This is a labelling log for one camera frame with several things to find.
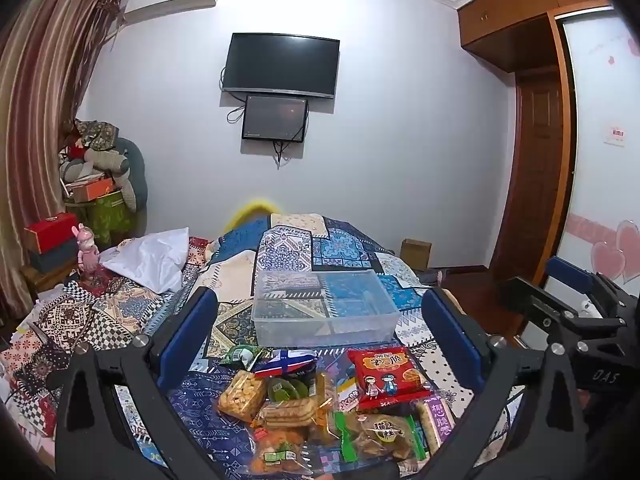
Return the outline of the green kiwi snack pack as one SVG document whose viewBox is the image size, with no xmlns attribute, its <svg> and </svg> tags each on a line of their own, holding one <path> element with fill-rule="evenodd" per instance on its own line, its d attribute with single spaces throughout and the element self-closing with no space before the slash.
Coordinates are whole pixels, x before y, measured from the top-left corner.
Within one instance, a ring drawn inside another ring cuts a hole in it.
<svg viewBox="0 0 640 480">
<path fill-rule="evenodd" d="M 296 378 L 270 378 L 267 391 L 271 402 L 306 399 L 309 396 L 307 385 Z"/>
</svg>

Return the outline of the wooden door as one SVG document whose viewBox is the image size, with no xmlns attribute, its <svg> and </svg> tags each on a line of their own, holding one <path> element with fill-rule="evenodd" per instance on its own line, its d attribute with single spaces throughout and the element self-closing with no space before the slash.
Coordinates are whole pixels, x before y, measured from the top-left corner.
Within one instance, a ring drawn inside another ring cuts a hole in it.
<svg viewBox="0 0 640 480">
<path fill-rule="evenodd" d="M 497 282 L 531 281 L 541 262 L 554 211 L 562 158 L 558 72 L 516 76 L 516 131 L 506 210 L 491 271 Z"/>
</svg>

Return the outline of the green box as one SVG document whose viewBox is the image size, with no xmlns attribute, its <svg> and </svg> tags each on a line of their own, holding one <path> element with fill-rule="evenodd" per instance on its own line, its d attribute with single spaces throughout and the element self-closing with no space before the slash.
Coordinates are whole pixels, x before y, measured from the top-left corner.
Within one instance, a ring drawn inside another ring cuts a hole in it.
<svg viewBox="0 0 640 480">
<path fill-rule="evenodd" d="M 118 245 L 130 237 L 136 227 L 136 214 L 125 204 L 122 192 L 115 191 L 85 203 L 65 203 L 66 211 L 76 214 L 88 226 L 100 249 Z"/>
</svg>

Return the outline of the grey box under red box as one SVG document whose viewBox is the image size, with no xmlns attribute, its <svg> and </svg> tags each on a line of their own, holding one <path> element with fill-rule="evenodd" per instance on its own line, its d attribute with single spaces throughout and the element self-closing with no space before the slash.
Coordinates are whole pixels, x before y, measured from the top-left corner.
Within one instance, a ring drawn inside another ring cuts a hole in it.
<svg viewBox="0 0 640 480">
<path fill-rule="evenodd" d="M 52 248 L 43 254 L 29 250 L 27 252 L 30 265 L 40 273 L 49 273 L 77 260 L 77 242 L 74 238 Z"/>
</svg>

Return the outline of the orange snack pack bottom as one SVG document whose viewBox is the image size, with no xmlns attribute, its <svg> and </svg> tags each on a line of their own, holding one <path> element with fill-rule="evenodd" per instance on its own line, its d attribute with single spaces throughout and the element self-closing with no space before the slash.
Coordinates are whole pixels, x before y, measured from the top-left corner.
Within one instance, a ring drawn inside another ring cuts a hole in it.
<svg viewBox="0 0 640 480">
<path fill-rule="evenodd" d="M 310 474 L 310 459 L 305 455 L 307 437 L 306 428 L 256 428 L 248 472 L 255 476 Z"/>
</svg>

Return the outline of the green small snack packet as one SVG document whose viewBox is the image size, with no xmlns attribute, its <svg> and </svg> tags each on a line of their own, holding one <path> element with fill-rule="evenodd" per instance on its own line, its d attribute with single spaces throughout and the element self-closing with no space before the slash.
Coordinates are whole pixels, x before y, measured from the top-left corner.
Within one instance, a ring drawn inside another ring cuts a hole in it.
<svg viewBox="0 0 640 480">
<path fill-rule="evenodd" d="M 232 368 L 232 370 L 250 372 L 262 357 L 264 351 L 264 348 L 252 346 L 251 344 L 236 344 L 227 351 L 219 364 Z"/>
</svg>

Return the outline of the purple roll snack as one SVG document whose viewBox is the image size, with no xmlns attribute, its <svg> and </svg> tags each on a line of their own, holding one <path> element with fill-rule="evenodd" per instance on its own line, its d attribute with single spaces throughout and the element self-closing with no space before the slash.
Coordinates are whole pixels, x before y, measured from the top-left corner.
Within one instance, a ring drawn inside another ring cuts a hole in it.
<svg viewBox="0 0 640 480">
<path fill-rule="evenodd" d="M 454 416 L 448 403 L 438 394 L 432 394 L 416 404 L 420 424 L 428 449 L 435 454 L 454 430 Z"/>
</svg>

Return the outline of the orange box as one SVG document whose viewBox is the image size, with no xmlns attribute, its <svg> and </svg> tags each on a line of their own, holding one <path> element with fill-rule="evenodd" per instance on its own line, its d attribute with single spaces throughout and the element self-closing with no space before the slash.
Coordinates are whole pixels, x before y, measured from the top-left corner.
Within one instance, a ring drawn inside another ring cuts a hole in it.
<svg viewBox="0 0 640 480">
<path fill-rule="evenodd" d="M 111 178 L 104 178 L 75 186 L 70 191 L 70 196 L 76 204 L 87 203 L 114 191 L 114 181 Z"/>
</svg>

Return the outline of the clear plastic storage bin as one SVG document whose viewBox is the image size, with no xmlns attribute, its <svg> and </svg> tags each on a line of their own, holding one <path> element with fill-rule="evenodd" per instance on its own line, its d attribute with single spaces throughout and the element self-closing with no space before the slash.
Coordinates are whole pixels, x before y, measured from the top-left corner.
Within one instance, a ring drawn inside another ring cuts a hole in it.
<svg viewBox="0 0 640 480">
<path fill-rule="evenodd" d="M 367 271 L 262 271 L 252 321 L 272 348 L 351 347 L 389 342 L 400 317 L 378 276 Z"/>
</svg>

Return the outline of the sandwich biscuit pack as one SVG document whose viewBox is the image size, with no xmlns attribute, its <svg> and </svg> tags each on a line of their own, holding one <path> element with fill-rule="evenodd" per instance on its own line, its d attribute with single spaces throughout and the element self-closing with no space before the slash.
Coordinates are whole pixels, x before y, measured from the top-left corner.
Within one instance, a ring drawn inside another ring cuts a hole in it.
<svg viewBox="0 0 640 480">
<path fill-rule="evenodd" d="M 314 398 L 269 402 L 257 415 L 258 422 L 267 428 L 298 428 L 314 423 L 317 402 Z"/>
</svg>

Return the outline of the blue white red snack bag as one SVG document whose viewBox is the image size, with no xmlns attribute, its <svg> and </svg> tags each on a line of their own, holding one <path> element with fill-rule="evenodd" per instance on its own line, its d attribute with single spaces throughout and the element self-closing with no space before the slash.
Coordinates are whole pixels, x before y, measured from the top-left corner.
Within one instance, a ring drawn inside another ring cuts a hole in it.
<svg viewBox="0 0 640 480">
<path fill-rule="evenodd" d="M 254 367 L 253 373 L 259 378 L 283 377 L 312 370 L 317 356 L 312 351 L 281 349 L 268 361 Z"/>
</svg>

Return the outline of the orange fried cracker snack bag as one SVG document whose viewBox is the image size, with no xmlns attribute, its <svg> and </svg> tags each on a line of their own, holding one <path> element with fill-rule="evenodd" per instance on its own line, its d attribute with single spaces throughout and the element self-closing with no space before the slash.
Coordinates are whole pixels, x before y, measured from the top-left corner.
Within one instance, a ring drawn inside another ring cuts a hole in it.
<svg viewBox="0 0 640 480">
<path fill-rule="evenodd" d="M 217 400 L 217 410 L 248 424 L 259 412 L 267 395 L 266 382 L 246 370 L 239 370 Z"/>
</svg>

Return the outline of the red instant noodle snack bag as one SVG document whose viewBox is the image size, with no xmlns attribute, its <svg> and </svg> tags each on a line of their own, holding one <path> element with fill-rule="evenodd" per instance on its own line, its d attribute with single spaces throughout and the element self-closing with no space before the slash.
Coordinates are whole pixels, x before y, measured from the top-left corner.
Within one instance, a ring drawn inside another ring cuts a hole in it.
<svg viewBox="0 0 640 480">
<path fill-rule="evenodd" d="M 347 356 L 355 367 L 360 411 L 410 403 L 433 393 L 406 347 L 349 349 Z"/>
</svg>

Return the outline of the green edged pastry bag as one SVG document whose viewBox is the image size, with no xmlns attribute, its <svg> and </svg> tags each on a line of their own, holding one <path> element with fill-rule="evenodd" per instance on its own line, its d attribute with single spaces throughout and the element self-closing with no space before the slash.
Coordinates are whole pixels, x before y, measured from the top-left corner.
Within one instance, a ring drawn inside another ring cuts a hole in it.
<svg viewBox="0 0 640 480">
<path fill-rule="evenodd" d="M 335 412 L 333 422 L 346 463 L 375 457 L 426 459 L 426 451 L 411 417 Z"/>
</svg>

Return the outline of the white pillow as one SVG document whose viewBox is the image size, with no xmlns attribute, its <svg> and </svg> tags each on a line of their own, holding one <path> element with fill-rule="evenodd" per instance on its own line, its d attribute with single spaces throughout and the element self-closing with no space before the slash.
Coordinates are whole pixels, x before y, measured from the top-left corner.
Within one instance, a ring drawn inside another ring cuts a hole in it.
<svg viewBox="0 0 640 480">
<path fill-rule="evenodd" d="M 130 238 L 101 252 L 105 269 L 129 278 L 156 294 L 178 292 L 189 253 L 189 229 Z"/>
</svg>

